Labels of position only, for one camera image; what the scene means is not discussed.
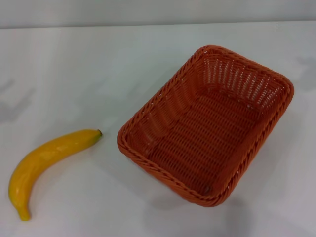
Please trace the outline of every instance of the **banana tip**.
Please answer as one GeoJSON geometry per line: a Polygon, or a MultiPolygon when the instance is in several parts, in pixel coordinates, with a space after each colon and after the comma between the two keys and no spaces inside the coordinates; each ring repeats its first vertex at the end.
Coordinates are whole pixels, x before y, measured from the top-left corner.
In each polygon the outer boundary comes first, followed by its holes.
{"type": "Polygon", "coordinates": [[[101,130],[100,130],[100,129],[98,129],[97,131],[100,133],[100,136],[102,137],[102,136],[103,136],[103,134],[102,134],[101,130]]]}
{"type": "Polygon", "coordinates": [[[26,208],[21,208],[17,210],[21,221],[28,221],[31,217],[29,211],[26,208]]]}

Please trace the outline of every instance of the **orange basket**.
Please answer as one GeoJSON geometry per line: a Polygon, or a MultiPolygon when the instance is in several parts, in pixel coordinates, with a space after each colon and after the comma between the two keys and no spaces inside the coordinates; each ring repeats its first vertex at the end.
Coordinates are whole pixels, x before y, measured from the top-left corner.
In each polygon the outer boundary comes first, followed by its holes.
{"type": "Polygon", "coordinates": [[[121,128],[118,147],[187,201],[217,206],[293,94],[283,75],[205,46],[121,128]]]}

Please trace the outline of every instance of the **white wall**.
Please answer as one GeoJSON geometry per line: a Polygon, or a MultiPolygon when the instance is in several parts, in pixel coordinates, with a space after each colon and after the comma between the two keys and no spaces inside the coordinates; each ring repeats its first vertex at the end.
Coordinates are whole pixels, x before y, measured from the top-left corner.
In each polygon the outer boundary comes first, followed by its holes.
{"type": "Polygon", "coordinates": [[[0,28],[316,20],[316,0],[0,0],[0,28]]]}

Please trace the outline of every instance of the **basket bottom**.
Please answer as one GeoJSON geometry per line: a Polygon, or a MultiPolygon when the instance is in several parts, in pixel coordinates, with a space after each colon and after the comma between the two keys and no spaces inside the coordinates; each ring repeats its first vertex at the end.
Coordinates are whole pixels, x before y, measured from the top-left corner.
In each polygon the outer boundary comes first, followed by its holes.
{"type": "Polygon", "coordinates": [[[201,94],[147,156],[188,188],[210,194],[221,171],[259,118],[227,95],[201,94]]]}

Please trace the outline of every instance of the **banana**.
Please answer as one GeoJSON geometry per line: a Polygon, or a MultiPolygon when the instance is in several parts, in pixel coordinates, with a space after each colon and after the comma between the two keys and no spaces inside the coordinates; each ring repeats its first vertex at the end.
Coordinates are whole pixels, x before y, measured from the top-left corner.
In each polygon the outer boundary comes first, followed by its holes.
{"type": "Polygon", "coordinates": [[[9,182],[9,199],[20,219],[28,221],[28,201],[33,183],[56,162],[94,145],[102,136],[100,130],[81,130],[56,138],[27,154],[16,166],[9,182]]]}

